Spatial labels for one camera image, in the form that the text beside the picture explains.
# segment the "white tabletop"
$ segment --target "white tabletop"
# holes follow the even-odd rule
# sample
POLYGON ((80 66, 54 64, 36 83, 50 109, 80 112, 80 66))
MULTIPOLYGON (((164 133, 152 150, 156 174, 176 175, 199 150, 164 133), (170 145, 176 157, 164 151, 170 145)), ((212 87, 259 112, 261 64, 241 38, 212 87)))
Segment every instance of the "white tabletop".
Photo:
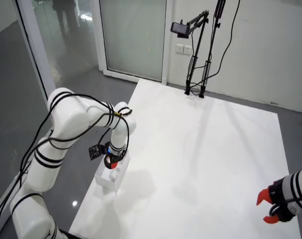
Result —
POLYGON ((300 239, 258 193, 288 174, 277 114, 140 80, 118 193, 93 179, 70 232, 86 239, 300 239))

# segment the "black cable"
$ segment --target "black cable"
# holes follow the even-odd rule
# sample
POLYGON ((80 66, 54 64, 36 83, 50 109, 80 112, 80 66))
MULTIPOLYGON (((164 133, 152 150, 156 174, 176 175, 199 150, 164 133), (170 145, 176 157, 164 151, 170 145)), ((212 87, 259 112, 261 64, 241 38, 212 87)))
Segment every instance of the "black cable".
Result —
POLYGON ((231 42, 232 42, 232 37, 233 37, 233 27, 234 27, 234 22, 235 22, 235 19, 236 19, 237 12, 238 12, 239 7, 240 7, 240 2, 241 2, 241 0, 239 0, 239 2, 238 2, 238 4, 237 4, 237 8, 236 8, 235 15, 234 15, 234 18, 233 18, 232 27, 231 27, 231 38, 230 38, 230 42, 229 42, 229 44, 227 45, 227 47, 226 47, 226 49, 225 49, 225 51, 224 51, 224 53, 223 53, 223 55, 222 55, 219 69, 218 69, 218 71, 217 71, 215 74, 209 76, 207 79, 210 79, 211 77, 216 76, 217 74, 219 74, 219 72, 220 72, 220 70, 221 70, 223 58, 224 58, 224 56, 225 56, 225 53, 226 53, 227 49, 230 47, 231 42))
POLYGON ((92 97, 92 96, 90 96, 90 95, 86 95, 86 94, 75 94, 75 93, 70 93, 70 94, 63 95, 61 98, 59 98, 59 99, 55 102, 55 104, 50 108, 50 110, 49 110, 49 112, 48 112, 48 114, 47 114, 45 120, 41 123, 41 125, 40 125, 39 128, 38 128, 37 133, 36 133, 36 136, 34 137, 34 139, 33 139, 33 141, 32 141, 32 144, 29 146, 27 152, 24 154, 24 156, 23 156, 23 158, 22 158, 22 160, 21 160, 21 164, 20 164, 20 174, 18 175, 18 177, 17 177, 16 181, 14 182, 14 185, 13 185, 12 188, 10 189, 9 193, 6 195, 6 197, 4 198, 4 200, 2 201, 2 203, 0 204, 0 217, 1 217, 1 214, 2 214, 2 212, 3 212, 3 210, 4 210, 4 207, 5 207, 6 203, 8 202, 9 197, 11 196, 11 194, 12 194, 14 188, 16 187, 16 185, 18 184, 19 181, 20 181, 20 182, 22 181, 22 176, 23 176, 23 174, 26 173, 27 169, 29 168, 29 166, 30 166, 30 164, 31 164, 31 161, 28 161, 28 159, 31 157, 32 153, 33 153, 38 147, 40 147, 41 145, 43 145, 44 143, 46 143, 46 142, 48 142, 48 141, 50 142, 50 140, 58 141, 58 142, 69 142, 69 141, 76 140, 76 139, 78 139, 79 137, 81 137, 82 135, 84 135, 86 132, 88 132, 92 127, 94 127, 94 126, 102 119, 103 116, 106 116, 106 115, 109 115, 109 117, 112 117, 112 118, 113 118, 113 117, 118 117, 118 118, 124 120, 124 122, 126 123, 126 126, 127 126, 127 133, 128 133, 128 139, 127 139, 127 147, 126 147, 126 150, 125 150, 125 152, 124 152, 124 154, 123 154, 123 157, 122 157, 122 159, 123 159, 123 158, 125 157, 127 151, 128 151, 128 146, 129 146, 129 135, 130 135, 129 126, 128 126, 127 121, 126 121, 122 116, 119 116, 119 115, 114 114, 114 110, 113 110, 113 107, 112 107, 111 104, 110 104, 110 106, 108 105, 108 103, 107 103, 107 105, 105 105, 103 102, 97 100, 96 98, 94 98, 94 97, 92 97), (76 136, 76 137, 73 137, 73 138, 70 138, 70 139, 57 139, 57 138, 49 137, 49 138, 43 140, 42 142, 40 142, 36 147, 34 147, 34 148, 31 150, 31 152, 29 152, 30 149, 32 148, 32 146, 34 145, 34 143, 35 143, 35 141, 36 141, 36 139, 37 139, 37 137, 38 137, 38 135, 39 135, 39 132, 40 132, 41 128, 43 127, 43 125, 45 124, 45 122, 48 120, 48 118, 49 118, 49 116, 51 115, 53 109, 57 106, 57 104, 58 104, 61 100, 63 100, 63 99, 66 98, 66 97, 70 97, 70 96, 79 96, 79 97, 86 97, 86 98, 92 99, 92 100, 94 100, 94 101, 100 103, 101 105, 105 106, 106 108, 108 108, 108 109, 109 109, 109 113, 104 113, 104 114, 102 114, 101 117, 100 117, 98 120, 95 121, 95 123, 93 123, 93 124, 92 124, 90 127, 88 127, 84 132, 82 132, 81 134, 79 134, 79 135, 76 136))
POLYGON ((285 204, 287 204, 287 203, 291 203, 291 202, 299 202, 299 201, 302 201, 302 198, 291 198, 291 199, 286 199, 286 200, 284 200, 284 201, 282 201, 282 202, 280 202, 280 203, 275 203, 275 204, 271 207, 271 209, 270 209, 270 212, 269 212, 270 217, 273 217, 273 216, 276 214, 275 211, 277 210, 277 208, 278 208, 279 206, 285 205, 285 204))
POLYGON ((192 56, 194 56, 193 32, 192 32, 192 34, 191 34, 191 38, 192 38, 192 51, 193 51, 192 56))

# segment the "white box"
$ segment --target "white box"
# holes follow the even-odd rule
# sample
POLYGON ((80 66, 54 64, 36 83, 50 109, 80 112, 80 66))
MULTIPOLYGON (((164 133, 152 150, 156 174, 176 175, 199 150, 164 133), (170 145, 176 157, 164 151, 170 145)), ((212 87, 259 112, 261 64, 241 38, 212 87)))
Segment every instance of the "white box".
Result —
POLYGON ((118 162, 118 165, 115 169, 109 169, 105 166, 103 158, 95 173, 96 183, 114 192, 117 192, 123 180, 123 176, 126 173, 129 161, 130 156, 128 151, 124 159, 118 162))

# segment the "robotic arm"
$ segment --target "robotic arm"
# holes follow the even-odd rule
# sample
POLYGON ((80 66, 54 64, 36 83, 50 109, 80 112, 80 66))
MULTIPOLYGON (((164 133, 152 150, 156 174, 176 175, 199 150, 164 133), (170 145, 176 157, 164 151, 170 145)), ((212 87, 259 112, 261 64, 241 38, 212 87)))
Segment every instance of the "robotic arm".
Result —
POLYGON ((290 221, 302 211, 302 170, 275 181, 262 190, 258 195, 257 205, 263 200, 274 204, 269 216, 264 217, 266 223, 290 221))
POLYGON ((136 128, 136 122, 126 103, 120 102, 113 108, 109 103, 79 96, 63 98, 70 93, 73 94, 66 88, 56 89, 50 95, 47 107, 51 111, 53 123, 53 131, 49 137, 72 140, 48 140, 48 137, 44 137, 39 141, 40 146, 34 153, 26 181, 10 204, 19 239, 68 238, 57 228, 41 193, 54 185, 65 154, 79 135, 94 123, 95 126, 112 129, 110 142, 93 148, 96 152, 107 155, 105 166, 112 169, 124 157, 127 137, 136 128))

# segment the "black stripe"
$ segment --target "black stripe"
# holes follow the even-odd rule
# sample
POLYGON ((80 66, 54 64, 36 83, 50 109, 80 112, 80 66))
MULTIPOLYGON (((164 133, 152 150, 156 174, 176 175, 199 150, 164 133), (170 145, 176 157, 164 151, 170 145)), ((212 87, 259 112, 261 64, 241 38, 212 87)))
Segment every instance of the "black stripe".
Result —
POLYGON ((110 109, 111 109, 111 115, 109 115, 109 119, 111 119, 110 120, 110 123, 107 125, 107 127, 110 127, 110 125, 112 124, 112 122, 113 122, 113 119, 114 119, 114 110, 113 110, 113 107, 112 107, 112 104, 110 104, 110 103, 107 103, 108 105, 109 105, 109 107, 110 107, 110 109))
POLYGON ((116 148, 112 145, 111 141, 110 141, 110 147, 114 150, 114 151, 117 151, 117 152, 120 152, 121 150, 123 150, 123 147, 122 148, 116 148))
POLYGON ((18 205, 19 205, 21 202, 23 202, 25 199, 30 198, 30 197, 32 197, 32 196, 40 196, 40 197, 42 197, 42 195, 39 194, 39 193, 30 193, 30 194, 27 194, 27 195, 23 196, 23 197, 15 204, 15 206, 14 206, 13 209, 12 209, 11 214, 13 215, 15 209, 18 207, 18 205))
POLYGON ((57 225, 56 225, 56 223, 55 223, 55 230, 54 230, 54 232, 53 232, 53 235, 52 235, 51 239, 55 239, 56 236, 57 236, 57 225))
POLYGON ((57 95, 52 99, 52 102, 51 102, 51 104, 50 104, 50 109, 52 108, 52 105, 53 105, 53 103, 55 102, 55 100, 56 100, 59 96, 61 96, 61 95, 63 95, 63 94, 71 94, 71 92, 70 92, 70 91, 63 91, 63 92, 60 92, 59 94, 57 94, 57 95))
POLYGON ((57 165, 47 164, 47 163, 42 162, 42 161, 38 158, 38 156, 37 156, 36 153, 35 153, 34 156, 35 156, 35 159, 37 160, 37 162, 38 162, 39 164, 41 164, 42 166, 46 167, 46 168, 59 168, 59 167, 62 165, 62 162, 61 162, 60 164, 57 164, 57 165))
POLYGON ((42 153, 39 152, 39 149, 36 150, 37 154, 40 156, 41 159, 49 162, 49 163, 61 163, 63 161, 64 158, 62 159, 50 159, 50 158, 47 158, 46 156, 44 156, 42 153))
MULTIPOLYGON (((294 173, 294 174, 292 175, 292 177, 291 177, 291 191, 292 191, 293 198, 297 198, 297 197, 296 197, 295 190, 294 190, 294 184, 293 184, 293 178, 294 178, 294 175, 295 175, 295 174, 296 174, 296 173, 294 173)), ((296 202, 297 202, 297 204, 299 205, 299 207, 302 208, 302 204, 301 204, 299 201, 296 201, 296 202)))
MULTIPOLYGON (((106 104, 108 105, 109 113, 111 113, 112 111, 111 111, 111 109, 110 109, 109 103, 106 102, 106 104)), ((106 123, 105 127, 108 127, 108 124, 109 124, 109 122, 110 122, 110 119, 111 119, 111 115, 109 115, 108 122, 106 123)))
POLYGON ((301 191, 300 182, 299 182, 300 172, 301 172, 301 171, 298 171, 297 174, 296 174, 295 183, 296 183, 296 189, 297 189, 297 192, 298 192, 298 194, 299 194, 299 197, 302 198, 302 191, 301 191))

